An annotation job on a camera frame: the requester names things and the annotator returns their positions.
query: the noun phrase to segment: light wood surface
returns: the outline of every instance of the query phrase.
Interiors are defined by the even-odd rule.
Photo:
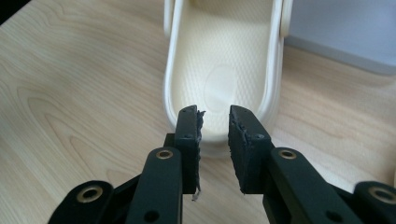
[[[0,27],[0,222],[46,223],[85,181],[140,174],[171,132],[162,103],[168,40],[160,0],[34,0]],[[285,48],[276,146],[326,180],[393,184],[396,76]],[[229,159],[201,160],[184,223],[266,223]]]

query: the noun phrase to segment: wood grain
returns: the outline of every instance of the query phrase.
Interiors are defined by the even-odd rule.
[[[162,84],[163,1],[35,0],[0,27],[0,218],[45,223],[92,180],[140,174],[171,132]],[[393,184],[396,77],[285,48],[276,146],[302,151],[329,182]],[[184,223],[263,223],[228,159],[201,161]]]

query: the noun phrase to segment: blue-gray object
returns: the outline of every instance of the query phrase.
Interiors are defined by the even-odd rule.
[[[285,43],[396,75],[396,1],[294,0]]]

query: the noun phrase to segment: wooden table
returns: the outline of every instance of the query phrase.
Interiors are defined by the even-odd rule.
[[[140,174],[171,132],[162,84],[168,40],[160,0],[34,0],[0,27],[0,218],[45,223],[92,179]],[[285,48],[276,146],[305,154],[330,183],[392,184],[396,76]],[[203,158],[204,190],[184,223],[263,223],[229,159]]]

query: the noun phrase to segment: metal ring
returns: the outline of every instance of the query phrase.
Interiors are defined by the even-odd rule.
[[[100,186],[92,185],[82,189],[77,195],[79,203],[91,203],[97,200],[103,194],[103,189]]]
[[[396,204],[396,194],[387,189],[370,187],[369,192],[373,197],[383,203]]]
[[[294,160],[297,158],[297,155],[294,152],[286,149],[280,150],[279,156],[286,160]]]
[[[173,157],[173,152],[170,150],[161,150],[156,154],[157,158],[160,160],[167,160]]]

